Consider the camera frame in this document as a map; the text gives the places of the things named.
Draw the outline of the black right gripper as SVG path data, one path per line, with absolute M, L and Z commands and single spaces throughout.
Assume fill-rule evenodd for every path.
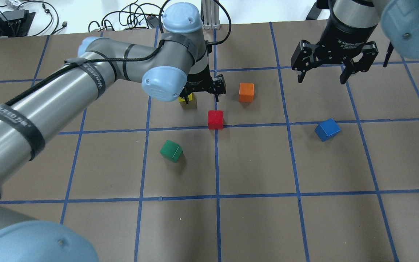
M 364 28 L 348 25 L 335 15 L 330 15 L 322 33 L 319 45 L 301 40 L 291 58 L 291 68 L 297 72 L 298 83 L 302 83 L 306 73 L 320 66 L 320 60 L 327 64 L 344 65 L 340 83 L 345 84 L 357 72 L 367 72 L 374 63 L 379 50 L 374 41 L 368 41 L 377 23 Z M 358 62 L 353 58 L 362 54 Z

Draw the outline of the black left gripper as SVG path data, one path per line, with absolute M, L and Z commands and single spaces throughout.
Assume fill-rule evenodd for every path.
M 219 102 L 219 96 L 227 93 L 224 76 L 219 74 L 213 76 L 208 64 L 208 55 L 202 58 L 191 67 L 187 76 L 184 91 L 180 93 L 179 102 L 189 104 L 192 101 L 193 92 L 207 92 L 215 96 L 215 102 Z

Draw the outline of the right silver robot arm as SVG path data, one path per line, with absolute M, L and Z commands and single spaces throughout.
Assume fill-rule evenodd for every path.
M 309 70 L 322 65 L 344 65 L 340 83 L 367 72 L 379 49 L 369 37 L 378 25 L 389 39 L 384 67 L 394 50 L 405 58 L 419 59 L 419 0 L 317 0 L 316 8 L 330 16 L 319 41 L 301 40 L 291 58 L 291 68 L 301 83 Z

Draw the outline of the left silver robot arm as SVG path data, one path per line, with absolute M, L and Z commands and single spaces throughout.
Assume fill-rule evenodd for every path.
M 156 48 L 87 37 L 77 57 L 0 104 L 0 198 L 2 185 L 117 80 L 141 83 L 147 95 L 163 102 L 198 91 L 226 92 L 223 77 L 210 75 L 210 44 L 198 8 L 176 2 L 160 15 L 166 32 Z M 0 206 L 0 262 L 98 260 L 93 245 L 70 228 Z

